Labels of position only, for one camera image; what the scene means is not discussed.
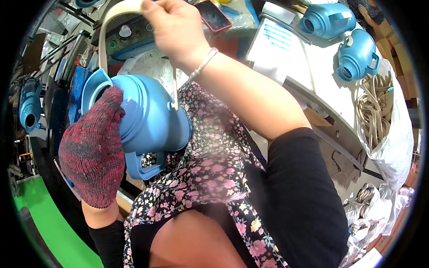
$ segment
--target black shirt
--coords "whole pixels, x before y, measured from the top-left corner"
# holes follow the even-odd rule
[[[262,158],[248,138],[252,151]],[[279,136],[268,150],[266,172],[252,164],[245,166],[245,172],[251,189],[249,199],[290,267],[337,268],[347,253],[347,218],[314,132],[299,128]],[[224,204],[193,209],[216,220],[245,264],[256,266]],[[171,218],[133,227],[131,247],[136,268],[148,267],[152,240]],[[123,223],[90,228],[90,234],[104,266],[123,267]]]

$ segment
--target floral apron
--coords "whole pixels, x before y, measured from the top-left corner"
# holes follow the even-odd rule
[[[258,267],[288,267],[258,213],[248,200],[244,162],[263,169],[250,150],[244,127],[235,114],[197,83],[179,89],[179,105],[193,128],[185,150],[169,153],[165,170],[146,181],[124,221],[124,268],[133,268],[131,229],[174,217],[208,203],[224,203]],[[156,163],[143,156],[142,166]]]

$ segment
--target blue plastic jug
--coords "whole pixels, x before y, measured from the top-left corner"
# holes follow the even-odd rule
[[[40,119],[42,107],[40,105],[40,92],[42,84],[30,78],[21,88],[19,100],[19,121],[27,133],[33,131]]]
[[[87,112],[110,86],[124,91],[121,107],[125,117],[119,123],[122,148],[130,176],[148,180],[166,166],[166,152],[178,151],[191,137],[191,124],[183,109],[170,108],[172,97],[155,79],[146,75],[117,75],[109,78],[103,69],[92,74],[82,92],[82,114]],[[155,165],[142,169],[142,154],[157,153]]]
[[[299,21],[304,33],[331,39],[356,27],[353,12],[343,4],[310,5]]]
[[[362,29],[355,29],[338,49],[338,76],[350,82],[364,78],[367,73],[376,75],[380,58],[375,51],[371,35]]]

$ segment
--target phone screen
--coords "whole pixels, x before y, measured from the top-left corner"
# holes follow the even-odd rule
[[[210,0],[200,2],[194,6],[198,9],[201,17],[208,25],[210,25],[213,31],[217,31],[231,25],[231,22],[212,2],[210,2]]]

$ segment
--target smartphone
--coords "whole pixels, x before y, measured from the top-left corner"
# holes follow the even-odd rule
[[[233,24],[210,0],[195,4],[207,27],[214,33],[228,29]]]

